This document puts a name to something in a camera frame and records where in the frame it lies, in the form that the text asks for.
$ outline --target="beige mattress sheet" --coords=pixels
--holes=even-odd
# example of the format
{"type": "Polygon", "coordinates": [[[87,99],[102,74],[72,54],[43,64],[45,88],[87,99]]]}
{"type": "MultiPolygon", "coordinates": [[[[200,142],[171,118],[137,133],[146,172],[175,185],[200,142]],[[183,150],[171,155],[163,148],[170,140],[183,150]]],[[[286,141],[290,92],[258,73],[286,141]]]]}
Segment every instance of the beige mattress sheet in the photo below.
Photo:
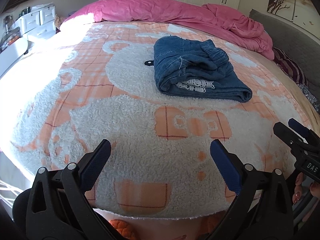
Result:
{"type": "Polygon", "coordinates": [[[247,53],[249,53],[252,57],[257,59],[260,63],[262,63],[273,75],[275,75],[278,80],[286,87],[286,89],[292,94],[297,103],[301,106],[301,108],[306,113],[309,118],[312,128],[317,135],[320,135],[320,115],[313,108],[309,100],[302,93],[297,84],[291,80],[282,70],[274,63],[273,61],[268,60],[257,52],[250,51],[244,49],[247,53]]]}

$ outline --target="blue gripper pad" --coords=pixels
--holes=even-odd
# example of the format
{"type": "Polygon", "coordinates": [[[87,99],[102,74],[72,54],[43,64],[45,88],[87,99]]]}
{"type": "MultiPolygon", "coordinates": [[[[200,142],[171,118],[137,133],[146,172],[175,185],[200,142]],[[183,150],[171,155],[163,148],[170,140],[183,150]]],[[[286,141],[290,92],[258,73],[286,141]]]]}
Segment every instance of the blue gripper pad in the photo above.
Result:
{"type": "Polygon", "coordinates": [[[98,147],[93,151],[92,156],[80,174],[81,192],[89,191],[93,188],[104,165],[111,155],[111,144],[103,139],[98,147]]]}
{"type": "Polygon", "coordinates": [[[236,195],[239,195],[242,189],[242,178],[239,170],[232,162],[233,160],[237,162],[236,165],[243,165],[239,158],[234,154],[228,153],[228,151],[218,139],[212,141],[210,145],[210,154],[213,161],[217,165],[221,176],[227,184],[228,189],[235,192],[236,195]]]}
{"type": "Polygon", "coordinates": [[[303,138],[308,138],[309,136],[309,129],[307,127],[304,127],[301,123],[296,121],[295,119],[291,118],[288,121],[289,127],[297,132],[299,135],[301,135],[303,138]]]}

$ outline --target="hand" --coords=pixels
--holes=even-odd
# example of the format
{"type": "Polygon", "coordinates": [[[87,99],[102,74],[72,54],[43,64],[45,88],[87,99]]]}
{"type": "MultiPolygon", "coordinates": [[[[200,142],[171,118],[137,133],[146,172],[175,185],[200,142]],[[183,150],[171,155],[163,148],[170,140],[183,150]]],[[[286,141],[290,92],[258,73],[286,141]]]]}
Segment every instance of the hand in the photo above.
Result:
{"type": "MultiPolygon", "coordinates": [[[[303,173],[300,173],[297,176],[296,179],[296,187],[294,189],[294,195],[292,197],[292,201],[293,203],[297,203],[301,196],[302,196],[302,181],[303,181],[303,173]]],[[[320,199],[320,184],[317,182],[314,182],[310,185],[310,192],[314,197],[317,197],[320,199]]],[[[312,209],[308,212],[308,214],[305,215],[305,217],[302,219],[303,222],[307,221],[307,219],[310,217],[311,213],[313,212],[313,210],[315,209],[315,207],[317,206],[319,200],[316,202],[316,204],[312,207],[312,209]]]]}

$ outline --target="dresser drawer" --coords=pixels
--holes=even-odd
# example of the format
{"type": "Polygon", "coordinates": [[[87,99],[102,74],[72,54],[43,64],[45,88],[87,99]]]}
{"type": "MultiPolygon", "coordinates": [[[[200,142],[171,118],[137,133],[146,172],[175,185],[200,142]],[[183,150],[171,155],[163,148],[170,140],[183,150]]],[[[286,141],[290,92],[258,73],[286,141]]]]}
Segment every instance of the dresser drawer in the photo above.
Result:
{"type": "Polygon", "coordinates": [[[32,42],[38,42],[41,40],[46,40],[56,33],[56,28],[54,26],[54,20],[51,22],[45,23],[28,33],[26,33],[26,37],[28,38],[28,41],[32,42]]]}
{"type": "Polygon", "coordinates": [[[47,7],[40,10],[40,24],[45,24],[54,20],[55,7],[47,7]]]}
{"type": "Polygon", "coordinates": [[[23,16],[23,27],[24,31],[23,33],[27,33],[28,31],[33,30],[36,27],[40,26],[40,17],[39,12],[35,13],[28,13],[23,16]]]}

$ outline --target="drawer handle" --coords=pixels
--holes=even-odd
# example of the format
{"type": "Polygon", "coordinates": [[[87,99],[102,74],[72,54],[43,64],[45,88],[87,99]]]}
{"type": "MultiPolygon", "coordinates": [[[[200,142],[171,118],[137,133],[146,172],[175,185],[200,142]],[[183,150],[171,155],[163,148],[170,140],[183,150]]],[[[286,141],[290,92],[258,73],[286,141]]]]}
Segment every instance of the drawer handle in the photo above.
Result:
{"type": "Polygon", "coordinates": [[[47,30],[43,30],[42,32],[38,33],[38,34],[37,34],[37,36],[39,36],[39,35],[41,35],[41,34],[45,33],[46,31],[47,31],[47,30]]]}

